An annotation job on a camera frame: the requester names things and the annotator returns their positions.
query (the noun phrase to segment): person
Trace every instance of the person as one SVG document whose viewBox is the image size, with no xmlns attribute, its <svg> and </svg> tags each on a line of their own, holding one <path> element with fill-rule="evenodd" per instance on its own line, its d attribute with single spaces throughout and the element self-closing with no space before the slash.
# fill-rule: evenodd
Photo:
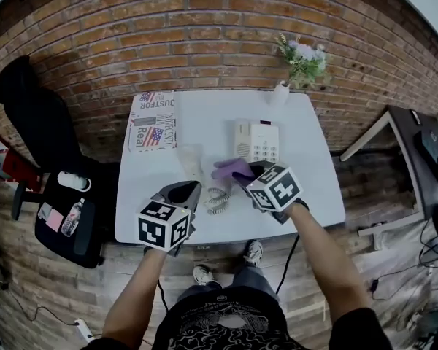
<svg viewBox="0 0 438 350">
<path fill-rule="evenodd" d="M 329 349 L 392 349 L 351 259 L 317 223 L 307 207 L 293 203 L 292 219 L 333 324 Z M 211 271 L 196 266 L 197 285 L 181 294 L 159 325 L 153 349 L 305 349 L 288 334 L 277 295 L 258 267 L 263 248 L 252 242 L 245 265 L 223 289 Z M 110 309 L 100 339 L 86 350 L 138 349 L 150 321 L 166 253 L 149 250 Z"/>
</svg>

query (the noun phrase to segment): red object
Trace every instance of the red object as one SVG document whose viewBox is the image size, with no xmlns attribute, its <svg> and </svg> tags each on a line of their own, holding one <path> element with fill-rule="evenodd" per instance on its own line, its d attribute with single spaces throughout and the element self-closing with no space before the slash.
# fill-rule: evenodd
<svg viewBox="0 0 438 350">
<path fill-rule="evenodd" d="M 41 190 L 42 174 L 39 169 L 21 157 L 0 137 L 0 179 L 6 182 L 26 182 L 34 192 Z"/>
</svg>

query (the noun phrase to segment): sneaker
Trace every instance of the sneaker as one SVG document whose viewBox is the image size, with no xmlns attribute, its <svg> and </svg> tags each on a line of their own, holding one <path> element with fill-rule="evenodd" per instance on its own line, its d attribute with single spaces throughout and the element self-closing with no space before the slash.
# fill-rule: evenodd
<svg viewBox="0 0 438 350">
<path fill-rule="evenodd" d="M 198 285 L 208 285 L 212 282 L 219 284 L 219 282 L 214 279 L 211 270 L 205 265 L 195 266 L 195 268 L 193 269 L 193 278 Z"/>
<path fill-rule="evenodd" d="M 243 256 L 247 263 L 259 267 L 261 257 L 263 257 L 263 245 L 260 241 L 251 241 Z"/>
</svg>

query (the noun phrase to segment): purple cloth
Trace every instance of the purple cloth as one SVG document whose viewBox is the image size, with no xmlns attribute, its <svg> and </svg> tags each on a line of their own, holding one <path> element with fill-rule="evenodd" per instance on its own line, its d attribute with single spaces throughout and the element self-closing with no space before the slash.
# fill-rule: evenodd
<svg viewBox="0 0 438 350">
<path fill-rule="evenodd" d="M 231 178 L 233 173 L 254 177 L 253 171 L 243 158 L 232 158 L 214 163 L 216 169 L 211 173 L 213 179 Z"/>
</svg>

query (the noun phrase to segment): chair seat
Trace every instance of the chair seat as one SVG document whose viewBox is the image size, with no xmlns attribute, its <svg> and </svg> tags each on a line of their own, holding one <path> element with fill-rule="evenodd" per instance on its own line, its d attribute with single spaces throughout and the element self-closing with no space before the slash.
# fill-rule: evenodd
<svg viewBox="0 0 438 350">
<path fill-rule="evenodd" d="M 36 238 L 56 254 L 82 267 L 95 268 L 100 261 L 102 243 L 108 239 L 112 240 L 115 234 L 115 204 L 119 170 L 120 164 L 101 164 L 92 161 L 87 167 L 87 172 L 91 172 L 88 178 L 92 182 L 87 192 L 61 186 L 57 180 L 58 173 L 51 173 L 45 185 L 41 205 L 44 202 L 48 203 L 65 218 L 72 206 L 84 198 L 85 204 L 92 203 L 96 211 L 89 218 L 85 217 L 84 224 L 80 222 L 70 237 L 65 236 L 60 229 L 55 232 L 45 224 L 44 220 L 36 217 L 34 229 Z M 92 229 L 90 233 L 86 233 L 89 241 L 85 252 L 76 253 L 74 245 L 78 237 L 78 228 L 82 227 Z"/>
</svg>

